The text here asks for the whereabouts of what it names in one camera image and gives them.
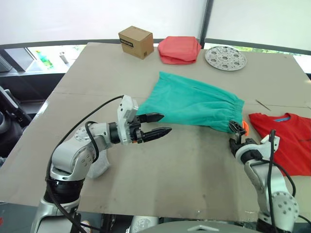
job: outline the orange object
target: orange object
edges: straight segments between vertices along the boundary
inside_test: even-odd
[[[194,36],[168,36],[157,48],[163,63],[186,65],[196,62],[201,45]]]
[[[249,126],[248,126],[248,124],[246,123],[245,120],[242,121],[242,126],[243,126],[243,128],[245,129],[245,131],[246,131],[245,136],[248,136],[248,133],[249,133]]]

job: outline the wire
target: wire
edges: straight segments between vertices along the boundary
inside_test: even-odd
[[[69,134],[72,133],[72,131],[74,131],[75,128],[77,128],[85,119],[87,119],[90,115],[94,114],[95,112],[97,112],[98,110],[100,110],[102,107],[104,107],[105,105],[109,104],[110,102],[117,100],[117,99],[122,99],[123,96],[117,96],[115,98],[112,98],[110,100],[108,100],[107,102],[103,103],[102,105],[100,105],[98,108],[96,108],[95,110],[93,110],[92,112],[90,112],[89,114],[87,114],[84,118],[82,118],[78,123],[76,123],[67,133],[66,135],[59,141],[59,143],[56,145],[56,147],[54,148],[50,158],[49,158],[49,162],[48,162],[48,167],[46,170],[46,177],[45,180],[47,182],[47,192],[52,200],[52,202],[54,203],[54,205],[60,210],[60,212],[62,212],[62,214],[81,232],[81,233],[87,233],[82,227],[81,227],[81,223],[76,222],[72,216],[61,206],[60,203],[58,203],[58,201],[55,199],[55,196],[52,192],[52,188],[51,188],[51,184],[49,183],[50,180],[50,169],[51,169],[51,165],[52,165],[52,156],[54,151],[56,150],[56,148],[62,144],[64,142],[64,140],[69,136]]]
[[[96,231],[99,231],[99,232],[107,232],[106,230],[103,230],[103,229],[100,229],[100,228],[97,228],[97,227],[93,227],[93,226],[89,226],[89,225],[86,225],[84,223],[81,223],[81,226],[84,226],[84,227],[87,227],[87,228],[91,228],[93,230],[96,230]]]
[[[94,139],[94,137],[93,137],[91,131],[89,130],[88,125],[89,125],[89,124],[94,124],[94,123],[97,123],[97,122],[95,122],[95,121],[88,121],[88,122],[86,122],[85,125],[84,125],[85,128],[86,128],[87,135],[88,135],[89,139],[91,139],[91,142],[92,142],[92,144],[93,144],[93,146],[94,146],[94,149],[95,149],[95,158],[94,158],[94,160],[93,160],[93,163],[96,162],[96,160],[97,160],[98,157],[99,157],[99,150],[98,150],[97,144],[96,144],[96,142],[95,142],[95,139]]]
[[[263,161],[264,163],[269,163],[270,162],[268,160],[263,160],[263,159],[261,161]],[[288,172],[285,170],[285,168],[283,168],[280,164],[277,164],[276,162],[273,162],[273,165],[275,165],[276,167],[278,167],[280,170],[282,170],[284,172],[284,174],[286,175],[287,179],[289,180],[289,182],[292,185],[292,188],[293,188],[292,196],[295,197],[295,195],[296,195],[296,185],[295,185],[294,181],[292,180],[291,176],[288,174]]]
[[[298,215],[298,217],[302,218],[303,220],[305,220],[307,223],[310,224],[311,226],[311,221],[309,219],[307,219],[306,217],[303,217],[302,215]]]
[[[76,222],[71,216],[70,214],[61,206],[60,203],[58,203],[58,201],[55,199],[55,196],[52,192],[51,189],[51,184],[47,183],[47,192],[50,196],[50,198],[52,199],[54,205],[56,205],[56,207],[60,210],[60,212],[62,212],[62,214],[79,230],[79,232],[81,233],[87,233],[80,225],[80,223]]]
[[[270,216],[271,216],[271,225],[274,228],[275,232],[277,233],[276,223],[274,220],[274,211],[273,211],[273,204],[272,204],[272,192],[271,192],[271,174],[272,174],[272,165],[273,165],[273,158],[274,158],[274,137],[276,135],[275,130],[271,130],[269,134],[269,141],[271,144],[271,151],[270,151],[270,161],[269,161],[269,170],[268,170],[268,177],[267,177],[267,186],[268,186],[268,196],[269,196],[269,207],[270,207]]]

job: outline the cardboard box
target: cardboard box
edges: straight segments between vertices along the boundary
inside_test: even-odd
[[[131,26],[119,32],[124,52],[144,59],[154,51],[154,39],[151,32]]]

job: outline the gray tabletop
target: gray tabletop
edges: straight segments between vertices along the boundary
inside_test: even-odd
[[[90,43],[49,96],[0,169],[0,200],[36,206],[45,191],[49,156],[62,136],[108,99],[127,94],[143,103],[166,71],[204,81],[245,100],[244,119],[261,112],[311,117],[308,77],[284,54],[246,53],[239,71],[217,70],[203,59],[188,66],[165,65],[157,51],[144,60],[123,53],[120,45]],[[256,103],[259,100],[271,111]],[[111,122],[118,100],[89,119]],[[116,145],[107,154],[112,167],[86,179],[79,209],[126,215],[256,220],[257,195],[230,153],[231,135],[209,127],[152,123],[173,128],[166,137],[144,144]],[[250,126],[250,137],[260,141]],[[310,177],[294,177],[301,214],[311,217]]]

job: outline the metal plate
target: metal plate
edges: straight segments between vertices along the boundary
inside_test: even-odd
[[[234,71],[246,65],[245,56],[234,48],[227,46],[212,47],[205,53],[206,61],[213,67]]]

